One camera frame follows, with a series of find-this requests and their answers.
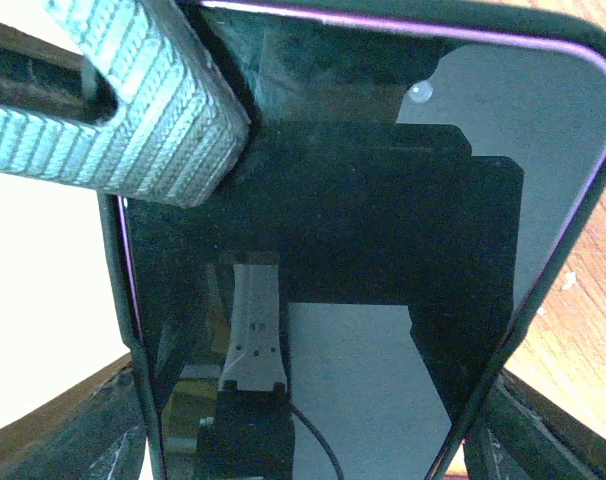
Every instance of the paint chip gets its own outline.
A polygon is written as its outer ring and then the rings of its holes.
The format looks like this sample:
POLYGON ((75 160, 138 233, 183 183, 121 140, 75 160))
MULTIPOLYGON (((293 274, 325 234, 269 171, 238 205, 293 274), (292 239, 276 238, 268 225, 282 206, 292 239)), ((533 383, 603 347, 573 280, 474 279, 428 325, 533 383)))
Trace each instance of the paint chip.
POLYGON ((568 272, 565 274, 565 285, 561 287, 561 290, 569 290, 576 284, 576 272, 568 272))

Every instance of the white dot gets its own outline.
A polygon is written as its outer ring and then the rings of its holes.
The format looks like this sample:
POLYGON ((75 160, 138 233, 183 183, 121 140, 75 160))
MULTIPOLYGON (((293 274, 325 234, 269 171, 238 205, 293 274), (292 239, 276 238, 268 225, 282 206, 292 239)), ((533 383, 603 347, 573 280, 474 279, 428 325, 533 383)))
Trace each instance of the white dot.
POLYGON ((429 81, 424 80, 412 85, 412 88, 410 88, 410 99, 414 103, 425 103, 432 98, 432 93, 434 93, 432 84, 429 81))

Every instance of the purple rim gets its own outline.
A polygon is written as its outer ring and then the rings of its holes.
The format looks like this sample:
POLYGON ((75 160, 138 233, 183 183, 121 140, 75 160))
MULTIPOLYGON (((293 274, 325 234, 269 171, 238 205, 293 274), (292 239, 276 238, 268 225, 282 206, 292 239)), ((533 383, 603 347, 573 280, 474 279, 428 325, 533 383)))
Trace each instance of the purple rim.
MULTIPOLYGON (((248 13, 260 13, 266 15, 276 15, 282 17, 299 18, 303 20, 314 20, 324 25, 334 25, 339 27, 360 28, 364 30, 377 30, 414 36, 438 36, 452 38, 456 40, 466 40, 478 43, 490 43, 494 45, 503 45, 509 47, 527 48, 532 50, 546 50, 551 52, 564 53, 573 57, 581 58, 596 68, 601 70, 606 76, 606 59, 594 50, 577 43, 566 40, 554 40, 541 37, 528 37, 513 33, 489 32, 483 30, 472 30, 461 27, 448 27, 443 25, 427 25, 404 20, 393 20, 388 18, 369 17, 363 15, 336 13, 316 9, 304 9, 287 6, 274 6, 258 3, 244 3, 226 0, 188 0, 187 3, 198 3, 207 8, 222 8, 227 10, 237 10, 248 13)), ((545 263, 547 264, 552 257, 553 252, 558 247, 563 234, 576 214, 579 205, 583 201, 587 190, 594 181, 596 174, 606 159, 606 145, 598 161, 595 163, 585 184, 578 192, 568 215, 565 217, 545 263)))
POLYGON ((139 302, 136 295, 136 282, 134 280, 134 262, 132 260, 132 250, 130 248, 130 237, 127 233, 127 219, 125 218, 125 202, 127 199, 118 196, 117 204, 119 208, 119 222, 121 224, 121 238, 123 239, 123 253, 125 253, 125 266, 127 268, 128 283, 130 284, 130 296, 132 297, 132 308, 134 309, 134 319, 139 334, 139 341, 143 341, 143 330, 141 329, 141 315, 139 314, 139 302))

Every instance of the black cable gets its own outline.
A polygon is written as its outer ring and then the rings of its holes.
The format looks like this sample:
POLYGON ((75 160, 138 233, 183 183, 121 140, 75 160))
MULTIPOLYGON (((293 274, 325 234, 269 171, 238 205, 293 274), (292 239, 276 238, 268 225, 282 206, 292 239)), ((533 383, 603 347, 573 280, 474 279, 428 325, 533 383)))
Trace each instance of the black cable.
POLYGON ((303 412, 301 412, 292 402, 290 402, 290 409, 292 410, 292 413, 301 421, 301 423, 305 425, 305 427, 310 431, 310 433, 314 435, 314 438, 316 438, 317 442, 321 444, 321 447, 323 447, 323 450, 325 450, 325 453, 330 459, 330 462, 332 462, 332 466, 334 467, 334 471, 336 472, 336 478, 338 480, 345 480, 345 475, 343 475, 343 469, 341 468, 339 459, 336 458, 332 447, 330 447, 330 444, 327 443, 327 440, 325 440, 323 434, 319 431, 318 428, 314 426, 314 424, 309 418, 303 415, 303 412))

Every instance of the gray textured grip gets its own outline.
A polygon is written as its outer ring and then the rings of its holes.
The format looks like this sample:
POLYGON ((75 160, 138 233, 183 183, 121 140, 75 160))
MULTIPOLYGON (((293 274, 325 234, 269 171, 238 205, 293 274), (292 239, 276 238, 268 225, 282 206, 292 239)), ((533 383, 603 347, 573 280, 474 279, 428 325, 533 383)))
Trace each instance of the gray textured grip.
POLYGON ((40 0, 116 91, 104 125, 0 106, 0 172, 179 205, 237 160, 248 118, 169 0, 40 0))

